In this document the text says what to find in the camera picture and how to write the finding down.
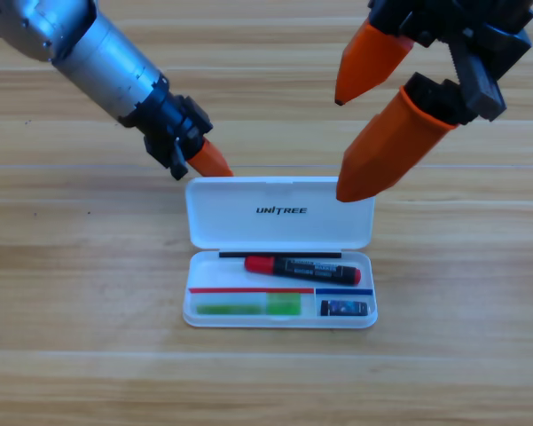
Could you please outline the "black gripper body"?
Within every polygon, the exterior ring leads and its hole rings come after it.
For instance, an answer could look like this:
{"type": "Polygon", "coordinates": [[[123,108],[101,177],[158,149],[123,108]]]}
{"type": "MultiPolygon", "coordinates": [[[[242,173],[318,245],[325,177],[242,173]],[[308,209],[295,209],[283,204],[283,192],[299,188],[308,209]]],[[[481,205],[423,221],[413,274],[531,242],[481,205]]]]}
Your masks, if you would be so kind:
{"type": "Polygon", "coordinates": [[[386,35],[424,47],[464,41],[494,79],[500,79],[531,48],[526,26],[532,1],[371,1],[369,22],[386,35]]]}
{"type": "Polygon", "coordinates": [[[145,150],[171,176],[179,180],[191,166],[188,160],[202,147],[202,139],[213,129],[208,115],[190,97],[169,91],[169,80],[161,75],[152,91],[133,111],[120,116],[126,128],[136,128],[144,135],[145,150]]]}

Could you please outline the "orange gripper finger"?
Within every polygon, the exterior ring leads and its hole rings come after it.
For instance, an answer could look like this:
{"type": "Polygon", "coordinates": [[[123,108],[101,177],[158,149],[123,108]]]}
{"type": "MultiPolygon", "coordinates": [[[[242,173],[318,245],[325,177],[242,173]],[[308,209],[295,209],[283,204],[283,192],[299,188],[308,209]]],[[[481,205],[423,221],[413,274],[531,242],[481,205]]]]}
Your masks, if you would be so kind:
{"type": "Polygon", "coordinates": [[[410,38],[384,34],[365,21],[341,55],[334,89],[335,103],[342,106],[384,83],[413,45],[410,38]]]}
{"type": "Polygon", "coordinates": [[[233,177],[234,174],[221,151],[207,138],[202,139],[201,149],[187,162],[202,177],[233,177]]]}
{"type": "Polygon", "coordinates": [[[473,119],[456,83],[414,74],[345,151],[336,198],[353,202],[385,191],[447,133],[473,119]]]}

